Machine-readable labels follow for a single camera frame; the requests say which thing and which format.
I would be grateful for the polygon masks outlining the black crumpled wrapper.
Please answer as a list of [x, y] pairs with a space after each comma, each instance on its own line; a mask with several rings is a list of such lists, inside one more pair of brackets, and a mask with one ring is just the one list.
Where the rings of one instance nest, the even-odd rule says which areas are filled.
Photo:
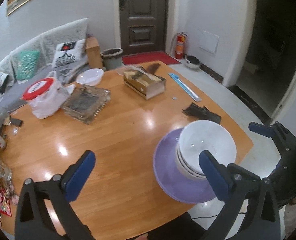
[[195, 103], [191, 103], [186, 109], [183, 110], [183, 113], [187, 116], [194, 116], [200, 120], [209, 120], [220, 124], [221, 116], [209, 111], [207, 107], [200, 107]]

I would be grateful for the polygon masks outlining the large white bowl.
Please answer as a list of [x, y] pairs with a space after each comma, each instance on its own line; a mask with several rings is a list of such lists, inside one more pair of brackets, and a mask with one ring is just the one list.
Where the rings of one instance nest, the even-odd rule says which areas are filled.
[[225, 166], [236, 160], [233, 137], [224, 127], [209, 120], [198, 120], [185, 126], [179, 134], [175, 150], [177, 170], [194, 181], [205, 180], [198, 162], [202, 151], [208, 150]]

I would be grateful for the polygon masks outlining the purple plate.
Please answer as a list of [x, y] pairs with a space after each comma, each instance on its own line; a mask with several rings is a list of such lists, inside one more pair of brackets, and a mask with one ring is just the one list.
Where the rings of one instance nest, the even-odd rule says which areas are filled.
[[155, 178], [162, 190], [174, 200], [199, 204], [215, 198], [207, 180], [191, 180], [179, 172], [175, 162], [176, 145], [182, 129], [178, 128], [158, 142], [153, 155]]

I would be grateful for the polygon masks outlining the gold tissue box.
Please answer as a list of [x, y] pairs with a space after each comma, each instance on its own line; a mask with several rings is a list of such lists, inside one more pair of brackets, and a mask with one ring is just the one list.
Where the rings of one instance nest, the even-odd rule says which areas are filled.
[[123, 71], [124, 84], [137, 92], [145, 100], [163, 94], [166, 90], [166, 79], [148, 73], [141, 66], [129, 66]]

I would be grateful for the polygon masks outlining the teal cushion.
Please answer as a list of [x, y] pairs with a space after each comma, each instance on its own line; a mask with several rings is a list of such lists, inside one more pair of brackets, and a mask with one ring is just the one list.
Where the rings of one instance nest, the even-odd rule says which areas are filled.
[[18, 81], [30, 80], [34, 77], [40, 51], [24, 50], [19, 53], [19, 63], [16, 68], [16, 79]]

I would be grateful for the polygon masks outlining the grey trash bin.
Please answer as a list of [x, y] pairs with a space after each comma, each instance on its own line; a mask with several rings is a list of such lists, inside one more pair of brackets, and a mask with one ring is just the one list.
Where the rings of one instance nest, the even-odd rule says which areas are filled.
[[106, 70], [113, 70], [122, 66], [122, 48], [110, 48], [100, 53]]

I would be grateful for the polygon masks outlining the wooden side cabinet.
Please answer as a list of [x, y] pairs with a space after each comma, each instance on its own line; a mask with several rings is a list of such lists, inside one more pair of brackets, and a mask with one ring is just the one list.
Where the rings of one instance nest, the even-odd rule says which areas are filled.
[[101, 59], [101, 50], [98, 40], [95, 37], [88, 37], [86, 39], [85, 51], [88, 57], [88, 64], [90, 68], [103, 68]]

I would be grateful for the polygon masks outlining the white plastic bag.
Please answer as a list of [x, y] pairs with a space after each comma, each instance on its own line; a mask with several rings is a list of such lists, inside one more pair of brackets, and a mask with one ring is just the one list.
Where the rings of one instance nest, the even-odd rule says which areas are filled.
[[60, 109], [61, 105], [68, 100], [76, 85], [71, 84], [64, 87], [59, 80], [55, 82], [50, 89], [33, 100], [25, 101], [30, 106], [32, 113], [38, 119], [45, 119]]

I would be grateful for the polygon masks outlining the black white pet bowl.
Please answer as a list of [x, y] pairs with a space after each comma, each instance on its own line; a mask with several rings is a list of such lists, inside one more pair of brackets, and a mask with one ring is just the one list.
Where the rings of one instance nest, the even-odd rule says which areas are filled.
[[189, 69], [198, 70], [198, 69], [200, 69], [201, 62], [195, 56], [185, 55], [184, 65]]

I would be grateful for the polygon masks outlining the red door mat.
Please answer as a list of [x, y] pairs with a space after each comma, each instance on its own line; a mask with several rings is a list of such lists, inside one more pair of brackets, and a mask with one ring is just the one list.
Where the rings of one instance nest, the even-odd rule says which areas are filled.
[[140, 64], [151, 61], [162, 61], [164, 64], [180, 64], [178, 60], [163, 51], [138, 53], [122, 57], [124, 64]]

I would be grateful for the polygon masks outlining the grey sofa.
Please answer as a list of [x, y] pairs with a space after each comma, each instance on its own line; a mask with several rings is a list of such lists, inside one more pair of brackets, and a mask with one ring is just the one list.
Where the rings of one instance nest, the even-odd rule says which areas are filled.
[[0, 62], [0, 109], [11, 113], [25, 104], [28, 86], [45, 77], [63, 85], [88, 68], [85, 41], [88, 18], [76, 20], [32, 38]]

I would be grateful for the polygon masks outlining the white plastic bowl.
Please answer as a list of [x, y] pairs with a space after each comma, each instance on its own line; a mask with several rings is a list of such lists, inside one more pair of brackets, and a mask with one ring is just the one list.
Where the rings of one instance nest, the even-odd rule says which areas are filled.
[[80, 85], [96, 86], [101, 82], [103, 75], [104, 70], [101, 68], [91, 68], [79, 74], [76, 82]]

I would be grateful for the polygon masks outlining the white tree-print cushion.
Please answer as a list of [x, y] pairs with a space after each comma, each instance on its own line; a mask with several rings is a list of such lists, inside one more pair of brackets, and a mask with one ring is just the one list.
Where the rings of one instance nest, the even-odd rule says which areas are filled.
[[52, 67], [61, 67], [79, 61], [85, 48], [85, 40], [70, 41], [58, 44], [52, 61]]

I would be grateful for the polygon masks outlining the black phone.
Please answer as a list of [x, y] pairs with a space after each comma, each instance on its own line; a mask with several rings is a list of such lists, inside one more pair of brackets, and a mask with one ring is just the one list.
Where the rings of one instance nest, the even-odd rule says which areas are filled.
[[23, 124], [23, 121], [21, 119], [10, 117], [10, 123], [16, 127], [21, 127]]

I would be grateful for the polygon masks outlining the dark entrance door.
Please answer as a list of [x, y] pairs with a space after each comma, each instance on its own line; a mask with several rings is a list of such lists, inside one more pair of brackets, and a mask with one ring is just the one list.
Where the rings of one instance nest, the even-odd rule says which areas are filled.
[[124, 55], [165, 48], [168, 0], [119, 0]]

